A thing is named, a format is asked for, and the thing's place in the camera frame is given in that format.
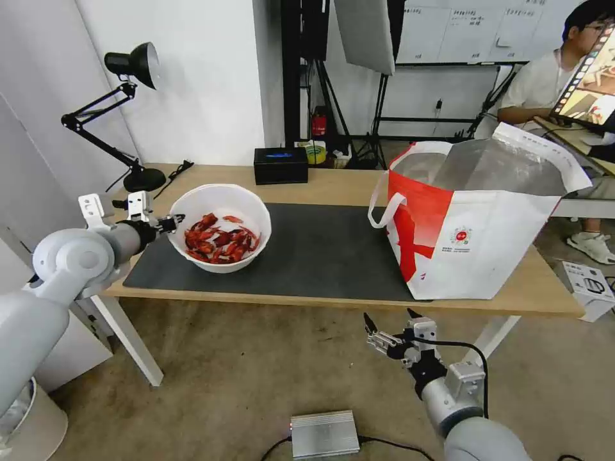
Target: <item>white bowl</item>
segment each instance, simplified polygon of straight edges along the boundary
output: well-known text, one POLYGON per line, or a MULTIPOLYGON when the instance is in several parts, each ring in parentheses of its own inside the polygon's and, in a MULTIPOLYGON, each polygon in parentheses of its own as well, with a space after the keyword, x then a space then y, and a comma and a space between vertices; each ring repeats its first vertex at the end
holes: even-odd
POLYGON ((230 273, 243 269, 263 251, 271 236, 271 217, 263 201, 255 193, 236 184, 205 184, 193 189, 182 195, 173 204, 170 212, 185 214, 186 218, 175 234, 168 235, 168 239, 183 257, 209 272, 230 273), (204 263, 188 255, 184 232, 208 213, 216 215, 218 222, 215 225, 220 226, 222 230, 226 227, 228 230, 236 228, 236 224, 224 221, 223 216, 231 214, 242 219, 242 225, 256 236, 260 234, 258 247, 246 258, 231 264, 204 263))

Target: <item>man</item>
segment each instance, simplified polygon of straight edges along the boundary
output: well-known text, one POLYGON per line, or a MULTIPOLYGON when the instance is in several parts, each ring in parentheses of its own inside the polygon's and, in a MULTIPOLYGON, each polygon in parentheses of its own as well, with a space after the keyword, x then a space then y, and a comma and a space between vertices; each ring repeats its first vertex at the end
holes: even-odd
MULTIPOLYGON (((526 131, 539 129, 534 117, 548 118, 560 94, 591 51, 607 21, 615 18, 611 2, 588 0, 566 19, 564 44, 560 49, 530 62, 515 77, 502 99, 498 119, 526 131)), ((578 192, 579 198, 615 200, 615 178, 600 176, 592 179, 593 187, 578 192)), ((607 236, 600 232, 600 219, 581 221, 582 232, 566 242, 601 264, 615 264, 615 255, 606 244, 607 236)))

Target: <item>desk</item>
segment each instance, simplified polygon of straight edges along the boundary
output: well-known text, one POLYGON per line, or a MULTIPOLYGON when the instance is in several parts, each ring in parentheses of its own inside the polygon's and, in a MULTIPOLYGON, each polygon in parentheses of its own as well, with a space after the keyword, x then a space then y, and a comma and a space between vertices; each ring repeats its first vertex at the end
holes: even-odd
MULTIPOLYGON (((176 165, 148 165, 159 168, 167 175, 176 165)), ((264 202, 367 206, 372 191, 382 172, 359 170, 311 169, 307 184, 279 184, 256 186, 254 172, 250 166, 204 166, 195 165, 182 173, 154 201, 156 216, 166 215, 171 205, 185 192, 201 184, 234 183, 243 186, 261 197, 264 202)), ((125 198, 126 192, 117 198, 125 198)), ((386 205, 386 191, 380 194, 379 206, 386 205)), ((123 220, 126 212, 118 211, 116 221, 123 220)), ((131 264, 137 262, 134 256, 131 264)), ((577 318, 584 311, 560 283, 544 259, 534 247, 530 247, 520 265, 506 282, 500 293, 492 300, 438 300, 425 302, 392 302, 380 300, 350 300, 330 298, 307 298, 296 296, 250 295, 238 293, 207 293, 201 291, 170 291, 161 289, 130 288, 118 280, 101 296, 92 300, 100 309, 128 352, 141 367, 153 385, 159 385, 162 372, 147 351, 136 330, 124 314, 117 297, 163 298, 178 300, 197 300, 214 302, 235 302, 277 305, 301 305, 321 307, 341 307, 362 311, 366 308, 401 310, 412 307, 420 312, 455 312, 486 314, 496 316, 480 335, 477 345, 489 355, 512 329, 520 316, 564 316, 577 318)), ((478 360, 476 355, 468 354, 468 360, 478 360)))
POLYGON ((588 129, 579 124, 572 124, 570 128, 564 128, 540 117, 536 117, 534 121, 542 128, 549 131, 547 135, 549 138, 573 150, 577 154, 585 156, 592 163, 601 167, 602 170, 615 176, 615 163, 588 157, 591 146, 588 146, 582 141, 584 137, 592 134, 588 129))
MULTIPOLYGON (((615 163, 589 157, 591 146, 585 144, 583 137, 591 132, 579 124, 570 128, 561 127, 543 118, 535 117, 534 121, 549 133, 547 137, 552 141, 566 147, 573 153, 587 159, 598 170, 615 176, 615 163)), ((565 198, 559 202, 553 216, 565 218, 615 218, 615 203, 613 200, 586 200, 579 198, 565 198)))

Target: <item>robotic arm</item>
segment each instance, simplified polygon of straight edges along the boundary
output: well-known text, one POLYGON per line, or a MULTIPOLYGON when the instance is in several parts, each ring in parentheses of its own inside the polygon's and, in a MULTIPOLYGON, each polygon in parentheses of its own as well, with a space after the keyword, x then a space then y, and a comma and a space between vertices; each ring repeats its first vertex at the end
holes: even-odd
POLYGON ((154 218, 149 200, 147 192, 130 194, 127 220, 112 223, 107 196, 79 197, 87 229, 45 237, 33 254, 39 280, 0 296, 0 415, 64 334, 69 305, 110 287, 127 274, 130 258, 176 231, 184 216, 154 218))
POLYGON ((472 362, 449 365, 435 344, 436 322, 408 309, 411 319, 397 335, 378 331, 367 314, 367 343, 402 365, 415 380, 432 426, 444 440, 447 461, 530 461, 523 444, 507 427, 484 417, 479 396, 485 372, 472 362))

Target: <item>lamp base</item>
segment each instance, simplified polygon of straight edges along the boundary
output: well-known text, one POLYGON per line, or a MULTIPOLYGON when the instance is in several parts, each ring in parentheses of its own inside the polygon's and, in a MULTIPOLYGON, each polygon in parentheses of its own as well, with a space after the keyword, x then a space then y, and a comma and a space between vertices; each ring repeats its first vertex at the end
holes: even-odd
POLYGON ((162 187, 167 181, 165 174, 155 168, 135 170, 124 178, 124 189, 128 192, 154 191, 162 187))

